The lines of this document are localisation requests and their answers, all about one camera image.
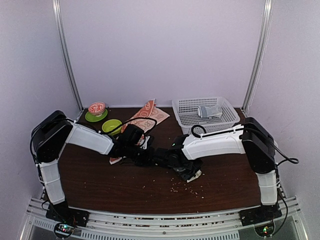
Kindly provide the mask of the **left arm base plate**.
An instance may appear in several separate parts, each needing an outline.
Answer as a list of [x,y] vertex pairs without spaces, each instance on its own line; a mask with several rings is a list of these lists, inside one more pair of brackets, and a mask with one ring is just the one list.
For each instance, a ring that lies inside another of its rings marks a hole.
[[45,217],[56,222],[67,223],[74,227],[86,227],[90,213],[85,210],[70,208],[67,213],[56,213],[52,208],[46,211]]

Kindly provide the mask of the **white towel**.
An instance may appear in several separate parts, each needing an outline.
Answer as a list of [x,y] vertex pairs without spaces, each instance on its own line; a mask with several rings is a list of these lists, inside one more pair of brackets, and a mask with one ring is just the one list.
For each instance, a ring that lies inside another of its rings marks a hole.
[[186,182],[187,183],[190,183],[196,179],[198,179],[200,176],[202,175],[202,171],[201,170],[198,170],[194,176],[192,176],[190,179],[188,179]]

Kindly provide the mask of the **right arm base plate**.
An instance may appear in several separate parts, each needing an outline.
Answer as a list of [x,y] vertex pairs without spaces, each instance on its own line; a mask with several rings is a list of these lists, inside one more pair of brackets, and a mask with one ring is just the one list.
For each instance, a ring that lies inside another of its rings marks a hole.
[[259,206],[255,208],[241,210],[239,218],[242,226],[256,225],[271,221],[282,216],[282,211],[277,207]]

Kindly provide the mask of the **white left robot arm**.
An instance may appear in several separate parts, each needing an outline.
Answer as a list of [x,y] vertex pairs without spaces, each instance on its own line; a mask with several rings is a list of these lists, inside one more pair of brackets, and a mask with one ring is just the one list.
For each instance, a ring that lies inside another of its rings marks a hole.
[[77,145],[110,158],[129,158],[138,166],[152,164],[154,138],[147,137],[144,130],[129,121],[125,124],[125,130],[115,137],[111,135],[111,131],[97,131],[67,118],[61,110],[56,110],[32,130],[30,151],[49,198],[51,211],[61,222],[72,218],[58,167],[67,144]]

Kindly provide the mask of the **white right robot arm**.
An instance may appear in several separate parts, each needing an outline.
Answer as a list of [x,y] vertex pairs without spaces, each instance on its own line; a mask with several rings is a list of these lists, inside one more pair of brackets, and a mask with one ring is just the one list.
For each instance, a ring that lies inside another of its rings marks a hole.
[[245,155],[255,173],[260,192],[260,206],[256,210],[259,220],[268,220],[279,210],[278,170],[275,163],[277,145],[270,133],[253,117],[244,123],[216,132],[196,133],[176,137],[170,148],[158,148],[153,154],[156,165],[170,168],[186,182],[201,174],[202,158],[222,155]]

